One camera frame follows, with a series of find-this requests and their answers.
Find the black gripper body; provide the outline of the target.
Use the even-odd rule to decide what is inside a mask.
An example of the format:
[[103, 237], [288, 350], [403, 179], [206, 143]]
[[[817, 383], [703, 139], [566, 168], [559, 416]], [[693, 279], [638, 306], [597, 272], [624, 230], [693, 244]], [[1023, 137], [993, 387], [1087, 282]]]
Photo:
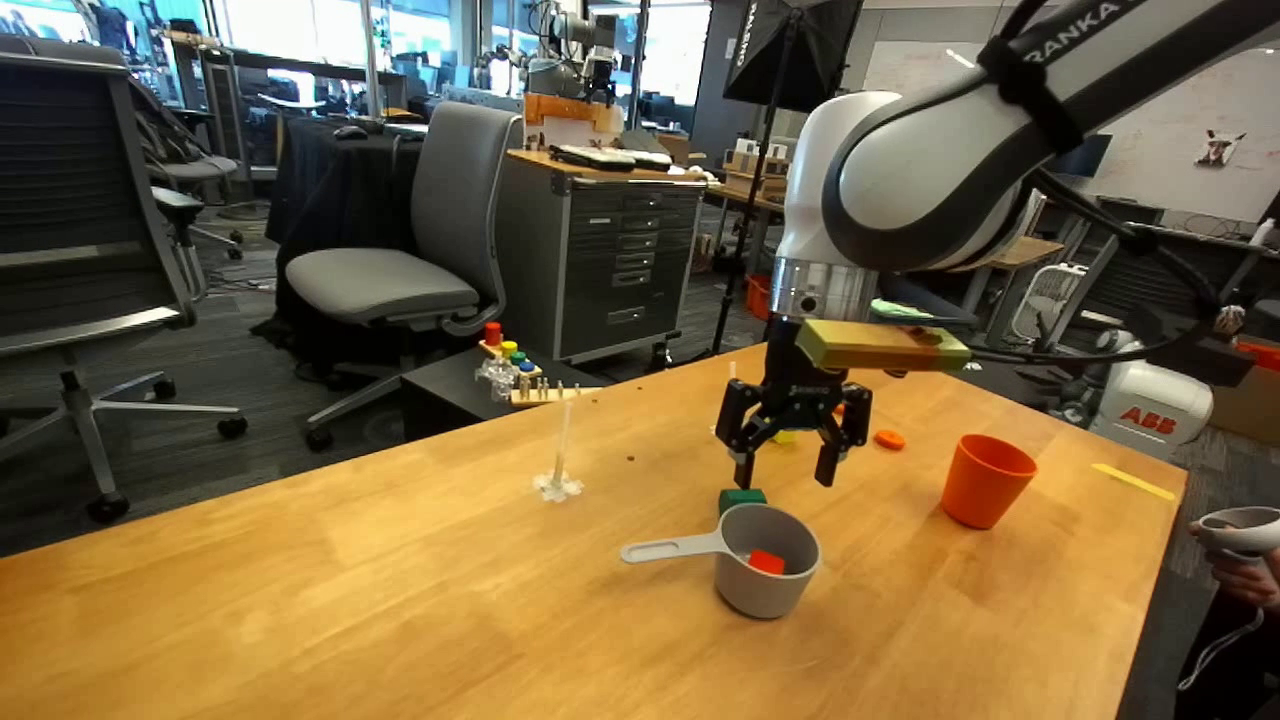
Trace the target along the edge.
[[783, 427], [817, 427], [821, 431], [830, 413], [842, 407], [844, 400], [868, 400], [874, 405], [874, 392], [853, 383], [844, 373], [817, 366], [795, 349], [795, 332], [802, 332], [795, 320], [767, 320], [767, 332], [765, 332], [765, 375], [757, 383], [731, 379], [726, 387], [726, 400], [730, 395], [757, 400], [757, 413], [772, 416], [777, 431], [783, 431]]

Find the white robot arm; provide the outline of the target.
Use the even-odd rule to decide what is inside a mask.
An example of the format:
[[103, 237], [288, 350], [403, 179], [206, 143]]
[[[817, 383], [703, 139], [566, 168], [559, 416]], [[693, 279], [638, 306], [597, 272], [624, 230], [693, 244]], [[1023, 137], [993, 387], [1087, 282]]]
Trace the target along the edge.
[[817, 477], [868, 440], [864, 366], [951, 373], [975, 355], [937, 310], [880, 310], [895, 272], [1000, 255], [1051, 159], [1192, 72], [1274, 40], [1280, 0], [1023, 0], [975, 64], [937, 86], [844, 92], [808, 113], [772, 269], [765, 375], [726, 387], [731, 477], [780, 431], [817, 431]]

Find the white ABB robot base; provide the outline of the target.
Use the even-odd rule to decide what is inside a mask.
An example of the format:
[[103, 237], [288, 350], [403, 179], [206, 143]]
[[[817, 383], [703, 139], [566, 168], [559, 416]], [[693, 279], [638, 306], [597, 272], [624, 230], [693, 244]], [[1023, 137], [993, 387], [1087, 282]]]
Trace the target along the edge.
[[1087, 419], [1098, 436], [1172, 459], [1210, 427], [1214, 387], [1203, 379], [1142, 360], [1142, 341], [1130, 326], [1107, 326], [1099, 349], [1120, 350], [1120, 365], [1105, 373], [1105, 392]]

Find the operator hand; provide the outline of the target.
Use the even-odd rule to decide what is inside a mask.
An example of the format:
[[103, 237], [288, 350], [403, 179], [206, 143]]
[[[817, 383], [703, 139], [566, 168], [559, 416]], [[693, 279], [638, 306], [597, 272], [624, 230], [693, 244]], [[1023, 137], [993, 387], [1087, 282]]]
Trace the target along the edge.
[[1280, 555], [1218, 555], [1218, 601], [1228, 608], [1280, 612]]

